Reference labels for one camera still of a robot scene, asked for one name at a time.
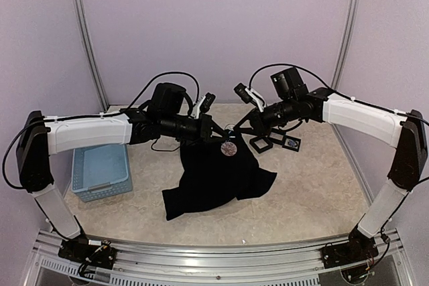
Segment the black garment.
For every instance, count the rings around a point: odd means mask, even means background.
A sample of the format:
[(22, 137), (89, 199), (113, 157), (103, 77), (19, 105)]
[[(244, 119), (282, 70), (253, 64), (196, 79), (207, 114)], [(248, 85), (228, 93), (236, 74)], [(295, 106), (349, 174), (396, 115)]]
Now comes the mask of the black garment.
[(232, 157), (221, 152), (226, 141), (181, 146), (184, 172), (178, 187), (162, 191), (167, 221), (269, 192), (278, 174), (262, 168), (242, 134), (235, 134), (234, 139), (226, 140), (237, 146)]

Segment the starry night blue brooch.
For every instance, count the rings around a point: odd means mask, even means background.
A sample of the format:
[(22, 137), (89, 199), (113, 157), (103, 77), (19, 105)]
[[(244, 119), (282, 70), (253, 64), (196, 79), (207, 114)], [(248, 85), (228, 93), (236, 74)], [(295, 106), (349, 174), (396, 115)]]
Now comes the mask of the starry night blue brooch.
[(297, 147), (298, 143), (296, 140), (293, 139), (287, 139), (286, 140), (286, 145), (290, 146), (290, 147)]

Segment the orange portrait brooch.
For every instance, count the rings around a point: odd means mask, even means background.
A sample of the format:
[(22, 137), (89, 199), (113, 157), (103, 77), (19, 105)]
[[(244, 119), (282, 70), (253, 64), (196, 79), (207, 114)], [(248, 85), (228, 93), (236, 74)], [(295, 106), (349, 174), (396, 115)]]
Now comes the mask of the orange portrait brooch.
[(236, 134), (234, 131), (234, 124), (228, 124), (225, 127), (225, 131), (227, 132), (228, 139), (234, 139), (236, 137)]

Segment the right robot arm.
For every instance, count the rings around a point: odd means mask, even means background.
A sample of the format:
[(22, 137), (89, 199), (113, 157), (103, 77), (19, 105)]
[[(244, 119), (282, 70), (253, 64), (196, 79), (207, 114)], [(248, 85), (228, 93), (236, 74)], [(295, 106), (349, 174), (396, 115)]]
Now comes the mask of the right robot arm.
[(428, 158), (424, 128), (427, 122), (416, 110), (405, 113), (375, 106), (341, 94), (326, 84), (310, 91), (299, 74), (300, 67), (291, 64), (283, 67), (284, 70), (270, 77), (280, 98), (277, 103), (266, 104), (250, 84), (236, 85), (234, 91), (240, 99), (254, 105), (242, 120), (250, 126), (243, 128), (238, 123), (237, 130), (266, 137), (274, 127), (290, 121), (316, 121), (353, 129), (395, 149), (387, 181), (350, 234), (354, 238), (343, 247), (346, 260), (356, 262), (369, 250), (367, 239), (382, 232), (406, 196), (424, 182), (422, 172)]

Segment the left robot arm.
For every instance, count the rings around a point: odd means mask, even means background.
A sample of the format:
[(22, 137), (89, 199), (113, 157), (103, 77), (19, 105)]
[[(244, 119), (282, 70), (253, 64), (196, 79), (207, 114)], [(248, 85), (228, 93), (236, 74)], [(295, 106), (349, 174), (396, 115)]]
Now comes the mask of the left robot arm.
[(99, 145), (136, 145), (162, 136), (184, 143), (221, 141), (227, 134), (207, 113), (214, 99), (208, 93), (192, 102), (184, 87), (164, 82), (157, 84), (152, 97), (137, 108), (61, 118), (33, 111), (10, 144), (16, 148), (18, 189), (33, 196), (52, 228), (69, 240), (68, 252), (85, 263), (93, 257), (94, 248), (81, 237), (84, 230), (54, 183), (50, 156)]

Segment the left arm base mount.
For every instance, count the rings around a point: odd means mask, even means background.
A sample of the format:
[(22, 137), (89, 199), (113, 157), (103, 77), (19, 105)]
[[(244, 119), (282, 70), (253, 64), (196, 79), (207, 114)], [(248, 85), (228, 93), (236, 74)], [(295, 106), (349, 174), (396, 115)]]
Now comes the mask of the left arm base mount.
[(111, 245), (110, 240), (89, 238), (84, 230), (74, 238), (66, 237), (62, 240), (58, 256), (62, 259), (78, 263), (77, 275), (91, 278), (94, 267), (112, 270), (117, 258), (117, 249)]

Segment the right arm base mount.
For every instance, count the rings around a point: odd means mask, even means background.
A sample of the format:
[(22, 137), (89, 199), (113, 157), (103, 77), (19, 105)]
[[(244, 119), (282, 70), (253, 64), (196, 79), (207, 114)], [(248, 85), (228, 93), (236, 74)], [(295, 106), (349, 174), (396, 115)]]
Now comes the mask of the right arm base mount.
[(386, 245), (383, 254), (376, 260), (379, 251), (374, 237), (366, 237), (354, 228), (343, 243), (327, 243), (320, 249), (325, 269), (347, 266), (341, 269), (342, 278), (349, 285), (362, 285), (374, 268), (384, 259), (390, 248), (391, 239), (380, 231), (380, 237)]

